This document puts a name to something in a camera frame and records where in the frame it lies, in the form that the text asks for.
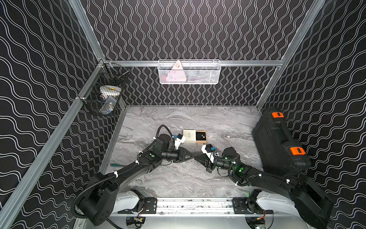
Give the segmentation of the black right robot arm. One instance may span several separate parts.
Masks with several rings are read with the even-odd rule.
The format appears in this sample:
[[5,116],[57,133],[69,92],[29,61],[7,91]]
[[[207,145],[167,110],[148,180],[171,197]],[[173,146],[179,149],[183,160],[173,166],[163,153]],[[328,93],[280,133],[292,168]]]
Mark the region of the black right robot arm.
[[241,162],[233,147],[226,148],[218,156],[211,145],[203,146],[204,152],[194,160],[205,166],[207,172],[224,169],[236,185],[253,186],[282,195],[295,204],[302,220],[317,229],[326,229],[333,209],[333,203],[324,190],[305,175],[287,178],[260,171]]

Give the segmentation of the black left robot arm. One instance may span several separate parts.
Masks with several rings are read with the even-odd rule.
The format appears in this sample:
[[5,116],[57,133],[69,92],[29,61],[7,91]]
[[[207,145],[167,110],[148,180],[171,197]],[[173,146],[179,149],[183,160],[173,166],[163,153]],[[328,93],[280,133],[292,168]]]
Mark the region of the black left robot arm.
[[163,160],[182,163],[194,158],[189,150],[176,146],[183,139],[182,135],[174,136],[171,131],[162,134],[160,131],[163,128],[168,127],[166,125],[158,127],[153,142],[138,153],[134,162],[113,173],[95,174],[72,202],[72,215],[78,219],[88,219],[94,226],[99,226],[112,214],[122,210],[141,213],[144,210],[139,206],[141,196],[132,192],[136,202],[127,206],[121,199],[123,194],[119,192],[120,189],[161,166]]

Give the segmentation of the brown jewelry box drawer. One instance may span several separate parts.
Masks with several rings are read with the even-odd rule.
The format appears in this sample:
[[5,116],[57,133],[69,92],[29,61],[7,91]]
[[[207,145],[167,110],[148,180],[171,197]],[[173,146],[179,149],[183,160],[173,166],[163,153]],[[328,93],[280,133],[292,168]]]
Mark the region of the brown jewelry box drawer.
[[205,130],[196,130],[195,132],[195,141],[196,143],[207,143],[207,134]]

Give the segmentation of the white jewelry box sleeve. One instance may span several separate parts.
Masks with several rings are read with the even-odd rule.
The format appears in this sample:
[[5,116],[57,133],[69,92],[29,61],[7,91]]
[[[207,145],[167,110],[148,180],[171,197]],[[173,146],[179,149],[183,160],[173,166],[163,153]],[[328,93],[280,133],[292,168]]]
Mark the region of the white jewelry box sleeve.
[[196,130],[183,130],[183,136],[185,137],[184,143],[195,144],[196,143]]

